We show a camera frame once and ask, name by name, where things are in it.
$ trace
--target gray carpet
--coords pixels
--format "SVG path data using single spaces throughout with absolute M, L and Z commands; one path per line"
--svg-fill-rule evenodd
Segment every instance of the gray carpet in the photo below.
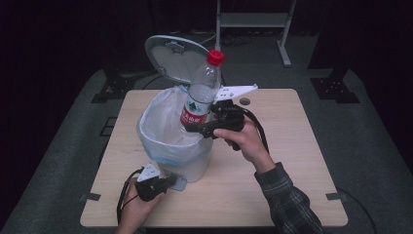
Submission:
M 316 42 L 317 37 L 290 36 L 286 43 L 290 68 L 283 67 L 273 37 L 254 37 L 240 47 L 223 47 L 226 84 L 255 83 L 260 88 L 297 91 L 335 185 L 351 194 L 343 203 L 349 223 L 327 228 L 329 232 L 374 233 L 365 208 L 377 233 L 413 233 L 412 174 L 353 72 L 344 81 L 360 103 L 318 98 L 310 78 L 325 77 L 330 70 L 307 69 Z M 135 88 L 141 89 L 154 77 L 138 80 Z M 86 228 L 79 221 L 85 206 L 80 197 L 92 187 L 108 140 L 108 136 L 99 136 L 100 131 L 122 105 L 120 99 L 91 103 L 104 81 L 99 70 L 80 92 L 1 233 L 113 233 L 114 228 Z M 172 85 L 161 78 L 146 89 Z

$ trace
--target white plastic bag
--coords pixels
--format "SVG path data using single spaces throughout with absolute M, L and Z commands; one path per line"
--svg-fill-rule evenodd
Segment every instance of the white plastic bag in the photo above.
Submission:
M 152 161 L 184 166 L 202 161 L 211 150 L 211 137 L 182 133 L 179 118 L 187 95 L 182 86 L 161 91 L 137 122 L 136 131 Z

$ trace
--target person's left hand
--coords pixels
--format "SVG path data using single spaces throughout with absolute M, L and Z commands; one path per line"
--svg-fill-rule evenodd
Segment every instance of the person's left hand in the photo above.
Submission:
M 124 198 L 121 223 L 115 233 L 134 233 L 165 196 L 165 193 L 160 193 L 152 201 L 144 202 L 140 200 L 137 195 L 138 191 L 134 185 L 135 183 L 136 177 L 131 178 L 128 191 Z

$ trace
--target trash can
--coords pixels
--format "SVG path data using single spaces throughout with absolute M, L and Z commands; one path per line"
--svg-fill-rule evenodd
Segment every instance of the trash can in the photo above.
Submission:
M 188 95 L 183 85 L 190 84 L 208 50 L 187 39 L 160 35 L 148 38 L 145 50 L 161 75 L 176 86 L 152 99 L 137 122 L 137 134 L 148 157 L 164 176 L 175 174 L 188 182 L 197 181 L 207 169 L 213 140 L 187 133 L 179 118 Z

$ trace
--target dark background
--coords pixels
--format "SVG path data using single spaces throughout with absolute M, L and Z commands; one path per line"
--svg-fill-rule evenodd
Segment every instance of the dark background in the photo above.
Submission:
M 223 1 L 222 10 L 273 12 L 288 5 L 234 0 Z M 413 20 L 408 6 L 407 1 L 302 0 L 291 33 L 320 32 L 310 68 L 342 63 L 361 78 L 412 169 Z M 151 69 L 143 49 L 147 37 L 214 30 L 215 11 L 211 0 L 1 1 L 0 225 L 74 99 L 104 63 Z

